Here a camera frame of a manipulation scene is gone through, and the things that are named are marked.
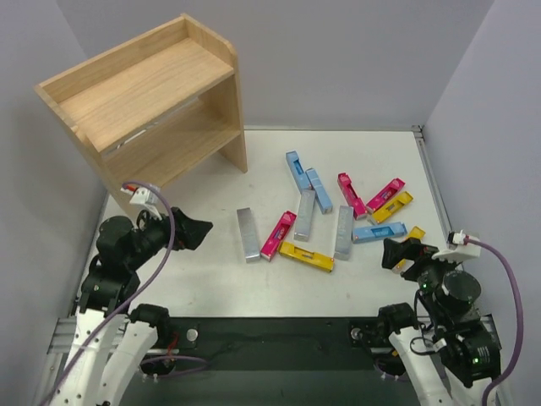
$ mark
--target wooden shelf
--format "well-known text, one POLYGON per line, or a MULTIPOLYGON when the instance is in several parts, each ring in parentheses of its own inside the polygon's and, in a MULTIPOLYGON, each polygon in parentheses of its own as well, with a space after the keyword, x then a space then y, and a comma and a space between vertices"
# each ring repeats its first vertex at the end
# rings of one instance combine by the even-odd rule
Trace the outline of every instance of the wooden shelf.
POLYGON ((239 135, 239 128, 197 100, 105 161, 121 181, 138 179, 163 188, 239 135))
POLYGON ((126 180, 163 188, 217 151, 248 171, 237 52, 186 14, 35 89, 132 218, 126 180))
POLYGON ((98 152, 109 151, 233 74, 187 38, 60 103, 98 152))

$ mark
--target white table surface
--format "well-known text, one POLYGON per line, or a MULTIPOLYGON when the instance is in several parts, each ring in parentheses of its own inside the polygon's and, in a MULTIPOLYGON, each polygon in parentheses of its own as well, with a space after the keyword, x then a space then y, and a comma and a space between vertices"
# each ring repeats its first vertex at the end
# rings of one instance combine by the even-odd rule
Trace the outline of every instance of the white table surface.
MULTIPOLYGON (((237 220, 238 208, 252 209, 261 246, 284 211, 297 212, 300 194, 285 158, 296 150, 304 169, 317 170, 334 209, 322 215, 316 205, 309 242, 295 244, 332 256, 338 208, 345 204, 336 176, 346 172, 365 203, 391 179, 404 180, 414 201, 389 222, 404 222, 408 230, 420 226, 427 233, 426 244, 443 247, 413 133, 247 131, 246 146, 248 173, 215 154, 165 190, 172 206, 214 227, 196 251, 173 252, 134 306, 165 306, 172 316, 285 317, 377 315, 381 306, 413 303, 417 285, 381 268, 381 241, 353 245, 350 260, 335 261, 331 274, 278 254, 271 263, 261 259, 246 264, 237 220)), ((109 198, 103 218, 120 214, 109 198)), ((355 227, 368 225, 366 220, 355 222, 355 227)), ((286 241, 292 238, 291 231, 286 241)), ((139 269, 141 281, 162 255, 139 269)))

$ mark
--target white wall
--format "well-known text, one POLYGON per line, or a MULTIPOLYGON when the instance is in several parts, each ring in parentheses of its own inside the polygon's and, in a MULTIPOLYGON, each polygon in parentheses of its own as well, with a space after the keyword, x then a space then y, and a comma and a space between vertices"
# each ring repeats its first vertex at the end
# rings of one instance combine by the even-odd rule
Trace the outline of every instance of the white wall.
POLYGON ((89 55, 192 14, 239 53, 247 124, 426 123, 493 0, 57 0, 89 55))
POLYGON ((53 0, 0 3, 0 393, 27 405, 103 190, 32 86, 85 58, 53 0))
MULTIPOLYGON (((451 224, 479 231, 515 268, 526 318, 511 380, 516 405, 541 398, 539 16, 538 0, 496 0, 425 129, 451 224)), ((489 253, 467 269, 483 285, 509 359, 516 318, 505 272, 489 253)))

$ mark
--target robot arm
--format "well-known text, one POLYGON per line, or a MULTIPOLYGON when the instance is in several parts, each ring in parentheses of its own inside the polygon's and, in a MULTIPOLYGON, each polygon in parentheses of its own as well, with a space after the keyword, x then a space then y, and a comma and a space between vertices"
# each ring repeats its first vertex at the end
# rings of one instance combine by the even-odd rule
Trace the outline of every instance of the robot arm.
MULTIPOLYGON (((423 406, 479 406, 484 389, 500 375, 499 345, 474 304, 481 287, 472 275, 455 269, 480 254, 477 246, 460 245, 464 236, 451 233, 445 250, 418 239, 384 241, 384 268, 392 269, 404 258, 414 261, 402 277, 418 284, 418 299, 434 326, 433 335, 425 337, 416 311, 406 303, 386 306, 378 314, 377 334, 397 351, 423 406), (426 348, 427 342, 434 343, 432 348, 426 348), (431 354, 440 356, 451 395, 427 356, 431 354)), ((495 394, 489 397, 491 404, 495 404, 495 394)))
POLYGON ((136 271, 167 245, 170 221, 175 222, 173 250, 197 249, 212 228, 212 223, 193 220, 177 207, 172 208, 174 218, 150 210, 153 200, 145 188, 137 189, 134 195, 134 204, 145 208, 136 227, 123 216, 108 218, 100 225, 96 241, 98 255, 92 259, 89 274, 82 283, 68 362, 83 352, 53 394, 52 405, 118 405, 148 350, 156 341, 171 339, 167 309, 141 304, 132 311, 123 340, 108 361, 113 339, 126 322, 126 315, 115 315, 86 348, 81 347, 104 318, 137 291, 136 271))

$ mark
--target gray box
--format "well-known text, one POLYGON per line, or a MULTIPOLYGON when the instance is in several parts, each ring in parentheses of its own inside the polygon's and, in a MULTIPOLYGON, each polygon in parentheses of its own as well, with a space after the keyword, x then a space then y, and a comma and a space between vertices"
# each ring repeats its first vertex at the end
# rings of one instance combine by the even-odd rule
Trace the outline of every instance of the gray box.
POLYGON ((243 241, 244 258, 246 262, 259 261, 260 243, 255 231, 254 217, 249 207, 237 210, 238 228, 240 228, 240 238, 243 241))
POLYGON ((315 192, 303 190, 301 202, 298 205, 297 219, 295 220, 295 234, 293 238, 297 241, 308 241, 310 229, 312 228, 312 215, 314 214, 315 192))
POLYGON ((335 259, 347 261, 352 249, 353 208, 340 206, 336 227, 335 259))

